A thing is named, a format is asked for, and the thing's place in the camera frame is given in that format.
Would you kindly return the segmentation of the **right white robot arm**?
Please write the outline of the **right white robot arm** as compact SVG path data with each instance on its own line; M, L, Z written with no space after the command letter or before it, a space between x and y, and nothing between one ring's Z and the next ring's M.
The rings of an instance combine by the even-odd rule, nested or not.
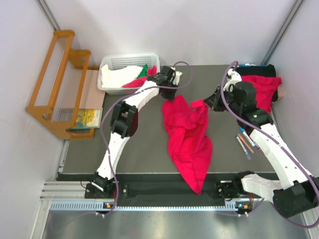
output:
M271 116L257 107L256 89L229 66L221 84L204 103L215 112L228 111L237 120L274 169L278 181L251 171L232 179L231 196L255 194L273 204L288 219L319 206L319 179L306 170L289 150Z

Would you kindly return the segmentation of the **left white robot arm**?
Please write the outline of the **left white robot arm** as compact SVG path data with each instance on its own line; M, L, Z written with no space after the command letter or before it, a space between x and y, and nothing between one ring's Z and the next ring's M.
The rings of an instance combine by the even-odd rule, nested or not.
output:
M164 66L156 75L147 77L135 93L111 107L110 140L102 163L87 185L87 192L93 194L92 198L107 198L112 195L116 187L116 167L126 143L138 129L139 111L157 95L173 100L181 75L174 67Z

